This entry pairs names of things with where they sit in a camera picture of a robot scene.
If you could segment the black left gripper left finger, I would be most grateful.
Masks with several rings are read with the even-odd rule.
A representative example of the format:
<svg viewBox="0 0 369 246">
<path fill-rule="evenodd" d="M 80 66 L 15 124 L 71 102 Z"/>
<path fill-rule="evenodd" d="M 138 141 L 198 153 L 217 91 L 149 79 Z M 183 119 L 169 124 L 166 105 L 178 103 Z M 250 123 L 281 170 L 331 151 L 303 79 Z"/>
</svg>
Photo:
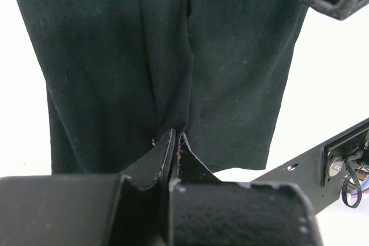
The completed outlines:
<svg viewBox="0 0 369 246">
<path fill-rule="evenodd" d="M 173 128 L 165 131 L 147 154 L 119 174 L 120 188 L 128 186 L 146 191 L 158 186 L 167 191 L 175 144 L 176 131 Z"/>
</svg>

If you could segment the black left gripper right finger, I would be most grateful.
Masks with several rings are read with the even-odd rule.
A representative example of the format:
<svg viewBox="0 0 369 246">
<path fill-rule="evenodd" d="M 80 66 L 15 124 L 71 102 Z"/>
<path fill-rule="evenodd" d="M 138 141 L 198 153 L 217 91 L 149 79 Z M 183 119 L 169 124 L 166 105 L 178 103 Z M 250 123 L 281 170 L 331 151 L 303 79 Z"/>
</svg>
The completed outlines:
<svg viewBox="0 0 369 246">
<path fill-rule="evenodd" d="M 184 132 L 181 132 L 176 140 L 172 178 L 190 184 L 221 183 L 221 180 L 194 154 Z"/>
</svg>

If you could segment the black t shirt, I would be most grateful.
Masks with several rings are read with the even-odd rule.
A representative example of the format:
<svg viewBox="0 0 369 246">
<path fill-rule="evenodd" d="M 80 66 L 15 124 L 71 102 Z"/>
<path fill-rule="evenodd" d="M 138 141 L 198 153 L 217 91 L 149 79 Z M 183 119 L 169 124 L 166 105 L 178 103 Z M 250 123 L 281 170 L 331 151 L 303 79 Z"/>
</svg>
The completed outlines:
<svg viewBox="0 0 369 246">
<path fill-rule="evenodd" d="M 53 173 L 118 173 L 168 130 L 212 171 L 262 170 L 299 0 L 17 0 L 46 80 Z"/>
</svg>

